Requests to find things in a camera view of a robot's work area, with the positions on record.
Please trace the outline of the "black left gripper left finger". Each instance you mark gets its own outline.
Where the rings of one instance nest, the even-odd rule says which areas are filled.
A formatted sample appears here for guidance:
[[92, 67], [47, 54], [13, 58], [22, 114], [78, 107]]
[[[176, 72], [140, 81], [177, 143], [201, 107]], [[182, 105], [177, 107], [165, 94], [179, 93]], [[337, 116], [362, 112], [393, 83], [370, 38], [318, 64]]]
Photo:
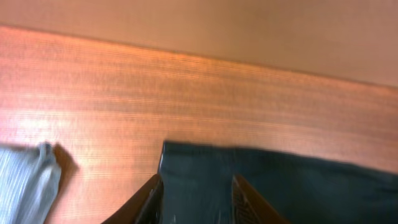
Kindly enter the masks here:
[[155, 174], [103, 224], [158, 224], [162, 217], [163, 194], [162, 178]]

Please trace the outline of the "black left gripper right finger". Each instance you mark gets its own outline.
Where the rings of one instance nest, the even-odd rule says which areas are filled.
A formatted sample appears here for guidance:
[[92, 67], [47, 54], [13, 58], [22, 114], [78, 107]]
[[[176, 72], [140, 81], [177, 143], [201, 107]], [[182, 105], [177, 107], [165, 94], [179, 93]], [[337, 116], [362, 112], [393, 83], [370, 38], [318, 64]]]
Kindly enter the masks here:
[[288, 224], [289, 222], [242, 176], [232, 180], [234, 224]]

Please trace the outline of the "black shorts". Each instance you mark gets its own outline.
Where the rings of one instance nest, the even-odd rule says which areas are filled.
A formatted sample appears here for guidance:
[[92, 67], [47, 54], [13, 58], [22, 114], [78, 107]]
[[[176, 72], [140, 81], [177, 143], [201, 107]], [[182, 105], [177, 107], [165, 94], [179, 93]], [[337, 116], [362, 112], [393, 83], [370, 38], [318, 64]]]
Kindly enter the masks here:
[[236, 174], [291, 223], [397, 222], [397, 176], [354, 164], [166, 141], [159, 174], [164, 223], [231, 223]]

